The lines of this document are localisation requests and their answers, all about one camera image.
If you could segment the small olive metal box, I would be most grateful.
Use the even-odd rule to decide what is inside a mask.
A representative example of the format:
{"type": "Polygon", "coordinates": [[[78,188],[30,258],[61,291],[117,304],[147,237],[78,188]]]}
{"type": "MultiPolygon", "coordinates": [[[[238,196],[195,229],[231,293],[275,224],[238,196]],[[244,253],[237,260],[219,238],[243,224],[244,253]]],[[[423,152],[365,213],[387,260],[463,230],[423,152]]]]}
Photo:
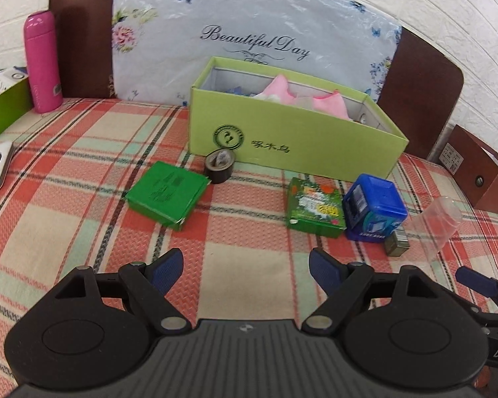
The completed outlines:
{"type": "Polygon", "coordinates": [[[400,257],[409,248],[407,233],[403,227],[396,228],[384,239],[384,250],[388,257],[400,257]]]}

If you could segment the clear plastic cup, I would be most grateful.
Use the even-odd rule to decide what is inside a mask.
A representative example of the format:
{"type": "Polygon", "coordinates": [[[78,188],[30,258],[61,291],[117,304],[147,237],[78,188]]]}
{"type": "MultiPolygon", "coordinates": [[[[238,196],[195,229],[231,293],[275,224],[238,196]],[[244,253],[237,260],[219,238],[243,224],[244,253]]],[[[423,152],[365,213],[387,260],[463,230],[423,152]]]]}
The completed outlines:
{"type": "Polygon", "coordinates": [[[441,196],[422,213],[410,218],[407,234],[418,242],[428,261],[435,261],[462,221],[462,212],[455,201],[441,196]]]}

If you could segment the green floral printed box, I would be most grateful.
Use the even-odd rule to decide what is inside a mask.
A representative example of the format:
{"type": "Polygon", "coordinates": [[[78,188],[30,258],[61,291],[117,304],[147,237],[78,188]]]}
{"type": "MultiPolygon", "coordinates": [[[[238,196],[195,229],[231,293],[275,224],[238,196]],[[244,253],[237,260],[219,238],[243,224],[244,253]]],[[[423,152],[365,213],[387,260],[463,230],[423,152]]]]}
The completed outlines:
{"type": "Polygon", "coordinates": [[[332,186],[292,178],[286,211],[288,228],[337,238],[346,229],[342,195],[332,186]]]}

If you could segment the plain green small box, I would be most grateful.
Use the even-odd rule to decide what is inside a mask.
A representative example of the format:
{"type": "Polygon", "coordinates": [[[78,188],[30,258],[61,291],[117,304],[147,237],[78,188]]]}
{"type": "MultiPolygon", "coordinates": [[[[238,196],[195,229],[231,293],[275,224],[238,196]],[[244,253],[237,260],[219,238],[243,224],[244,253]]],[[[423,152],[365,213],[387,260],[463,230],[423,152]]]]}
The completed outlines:
{"type": "Polygon", "coordinates": [[[129,209],[180,231],[208,185],[209,179],[202,174],[156,162],[125,199],[129,209]]]}

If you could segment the white pink glove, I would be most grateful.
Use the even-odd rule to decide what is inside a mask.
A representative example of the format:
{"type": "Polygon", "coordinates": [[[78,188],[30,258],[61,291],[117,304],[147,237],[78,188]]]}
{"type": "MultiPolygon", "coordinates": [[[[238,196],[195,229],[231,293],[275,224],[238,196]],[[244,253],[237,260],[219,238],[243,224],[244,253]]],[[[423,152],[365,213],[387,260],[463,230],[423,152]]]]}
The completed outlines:
{"type": "Polygon", "coordinates": [[[332,94],[328,95],[314,96],[312,98],[314,110],[326,113],[338,119],[350,120],[344,97],[339,91],[334,91],[332,94]]]}
{"type": "Polygon", "coordinates": [[[254,99],[292,105],[296,101],[296,96],[290,92],[286,76],[278,75],[260,94],[254,95],[254,99]]]}

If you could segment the blue white packet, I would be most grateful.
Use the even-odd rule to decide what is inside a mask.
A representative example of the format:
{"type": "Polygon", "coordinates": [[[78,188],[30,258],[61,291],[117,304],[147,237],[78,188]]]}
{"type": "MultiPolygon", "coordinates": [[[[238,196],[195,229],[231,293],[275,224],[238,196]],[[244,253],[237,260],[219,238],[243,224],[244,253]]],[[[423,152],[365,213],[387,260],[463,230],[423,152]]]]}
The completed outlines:
{"type": "Polygon", "coordinates": [[[242,96],[249,96],[249,94],[245,93],[242,89],[241,86],[237,86],[237,87],[234,87],[234,88],[230,88],[226,91],[228,94],[232,94],[232,95],[242,95],[242,96]]]}

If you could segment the clear plastic case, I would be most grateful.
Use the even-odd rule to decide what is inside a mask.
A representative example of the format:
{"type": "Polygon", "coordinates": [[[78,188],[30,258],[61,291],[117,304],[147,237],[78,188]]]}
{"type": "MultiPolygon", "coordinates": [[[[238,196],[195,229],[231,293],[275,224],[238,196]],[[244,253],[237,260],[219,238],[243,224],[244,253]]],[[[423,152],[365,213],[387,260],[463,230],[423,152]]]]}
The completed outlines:
{"type": "Polygon", "coordinates": [[[312,97],[298,96],[295,100],[295,105],[303,109],[314,110],[312,97]]]}

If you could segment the blue gum container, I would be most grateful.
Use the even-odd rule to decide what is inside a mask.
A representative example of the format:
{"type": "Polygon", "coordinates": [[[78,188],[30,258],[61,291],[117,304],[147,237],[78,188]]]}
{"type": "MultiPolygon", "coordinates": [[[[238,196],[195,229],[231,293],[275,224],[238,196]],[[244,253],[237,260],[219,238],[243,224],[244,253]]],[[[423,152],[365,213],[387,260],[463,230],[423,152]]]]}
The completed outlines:
{"type": "Polygon", "coordinates": [[[343,197],[345,235],[361,242],[383,242],[407,218],[395,184],[362,173],[343,197]]]}

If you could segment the brown cardboard box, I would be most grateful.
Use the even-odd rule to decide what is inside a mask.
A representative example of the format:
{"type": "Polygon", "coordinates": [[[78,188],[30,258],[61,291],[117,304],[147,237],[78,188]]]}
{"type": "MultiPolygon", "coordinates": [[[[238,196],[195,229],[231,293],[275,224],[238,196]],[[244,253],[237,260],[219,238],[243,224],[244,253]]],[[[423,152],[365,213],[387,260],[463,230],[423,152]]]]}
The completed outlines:
{"type": "Polygon", "coordinates": [[[498,152],[456,125],[439,155],[474,209],[498,214],[498,152]]]}

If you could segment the plaid bed sheet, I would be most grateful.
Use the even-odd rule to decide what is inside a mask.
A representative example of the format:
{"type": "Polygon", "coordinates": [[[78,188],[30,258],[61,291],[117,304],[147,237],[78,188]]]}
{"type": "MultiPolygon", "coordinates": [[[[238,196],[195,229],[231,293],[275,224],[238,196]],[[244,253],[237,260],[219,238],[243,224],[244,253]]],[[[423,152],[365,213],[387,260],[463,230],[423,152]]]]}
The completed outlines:
{"type": "Polygon", "coordinates": [[[193,321],[305,319],[324,298],[307,268],[315,246],[342,262],[399,268],[379,244],[288,229],[292,173],[280,169],[236,164],[179,231],[130,210],[125,192],[152,164],[202,171],[187,140],[184,108],[93,99],[28,112],[1,134],[15,151],[0,188],[0,397],[16,384],[7,332],[76,266],[114,272],[178,248],[184,270],[168,298],[193,321]]]}

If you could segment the black tape roll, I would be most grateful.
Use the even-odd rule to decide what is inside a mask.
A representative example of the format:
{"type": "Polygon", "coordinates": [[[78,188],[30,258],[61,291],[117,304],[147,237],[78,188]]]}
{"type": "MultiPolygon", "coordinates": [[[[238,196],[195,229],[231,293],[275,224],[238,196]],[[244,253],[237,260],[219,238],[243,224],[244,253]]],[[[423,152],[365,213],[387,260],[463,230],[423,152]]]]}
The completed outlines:
{"type": "Polygon", "coordinates": [[[206,156],[204,173],[213,184],[227,181],[234,171],[235,153],[226,148],[220,148],[206,156]]]}

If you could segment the light green cardboard box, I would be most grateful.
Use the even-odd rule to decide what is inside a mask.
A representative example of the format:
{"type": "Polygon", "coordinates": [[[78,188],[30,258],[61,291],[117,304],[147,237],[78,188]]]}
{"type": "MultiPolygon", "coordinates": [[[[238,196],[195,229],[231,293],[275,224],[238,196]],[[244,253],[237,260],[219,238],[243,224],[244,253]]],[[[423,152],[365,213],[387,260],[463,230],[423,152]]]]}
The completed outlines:
{"type": "Polygon", "coordinates": [[[191,87],[189,148],[206,156],[231,149],[238,161],[354,181],[386,178],[408,140],[369,95],[325,79],[231,58],[211,58],[191,87]],[[293,95],[339,91],[350,120],[254,99],[278,75],[293,95]],[[226,91],[241,86],[249,96],[226,91]]]}

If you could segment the dark brown headboard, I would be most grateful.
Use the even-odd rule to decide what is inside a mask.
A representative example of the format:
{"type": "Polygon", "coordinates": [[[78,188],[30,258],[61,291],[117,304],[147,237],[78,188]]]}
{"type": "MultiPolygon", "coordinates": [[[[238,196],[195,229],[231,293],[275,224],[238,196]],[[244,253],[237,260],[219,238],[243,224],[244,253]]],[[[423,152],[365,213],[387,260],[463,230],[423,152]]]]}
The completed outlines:
{"type": "MultiPolygon", "coordinates": [[[[110,98],[112,0],[49,0],[55,18],[64,96],[110,98]]],[[[407,153],[429,158],[464,84],[444,54],[410,30],[402,31],[381,92],[382,109],[407,136],[407,153]]]]}

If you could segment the green tray box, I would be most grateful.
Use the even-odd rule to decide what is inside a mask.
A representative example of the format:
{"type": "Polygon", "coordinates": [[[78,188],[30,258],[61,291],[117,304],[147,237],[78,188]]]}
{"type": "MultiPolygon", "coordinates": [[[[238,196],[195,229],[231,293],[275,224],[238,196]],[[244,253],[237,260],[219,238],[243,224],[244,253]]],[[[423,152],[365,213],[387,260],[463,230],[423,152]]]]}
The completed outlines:
{"type": "Polygon", "coordinates": [[[0,94],[0,134],[34,107],[29,80],[25,77],[0,94]]]}

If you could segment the white small box in tray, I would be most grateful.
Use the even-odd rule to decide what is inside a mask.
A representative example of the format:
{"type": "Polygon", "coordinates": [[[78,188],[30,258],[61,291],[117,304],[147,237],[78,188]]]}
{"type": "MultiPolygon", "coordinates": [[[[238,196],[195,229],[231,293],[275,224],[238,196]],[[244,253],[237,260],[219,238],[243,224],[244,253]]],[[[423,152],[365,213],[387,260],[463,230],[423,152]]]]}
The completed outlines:
{"type": "Polygon", "coordinates": [[[25,80],[28,74],[24,68],[9,67],[0,70],[0,93],[25,80]]]}

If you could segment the floral Beautiful Day pillow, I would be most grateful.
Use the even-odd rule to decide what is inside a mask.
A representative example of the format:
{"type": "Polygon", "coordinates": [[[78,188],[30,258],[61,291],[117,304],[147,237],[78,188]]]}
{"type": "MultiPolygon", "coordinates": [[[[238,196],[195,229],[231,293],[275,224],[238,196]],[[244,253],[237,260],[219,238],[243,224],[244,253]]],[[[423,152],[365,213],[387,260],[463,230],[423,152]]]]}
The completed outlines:
{"type": "Polygon", "coordinates": [[[279,67],[378,98],[402,37],[354,0],[113,0],[116,95],[187,104],[210,58],[279,67]]]}

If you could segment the pink thermos bottle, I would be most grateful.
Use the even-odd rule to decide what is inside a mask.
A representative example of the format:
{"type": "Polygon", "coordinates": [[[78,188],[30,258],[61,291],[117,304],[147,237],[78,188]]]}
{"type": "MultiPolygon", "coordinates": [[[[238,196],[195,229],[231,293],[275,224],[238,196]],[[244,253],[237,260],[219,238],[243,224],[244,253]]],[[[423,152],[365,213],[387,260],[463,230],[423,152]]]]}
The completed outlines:
{"type": "Polygon", "coordinates": [[[23,33],[35,111],[48,113],[63,103],[54,15],[49,10],[29,15],[24,23],[23,33]]]}

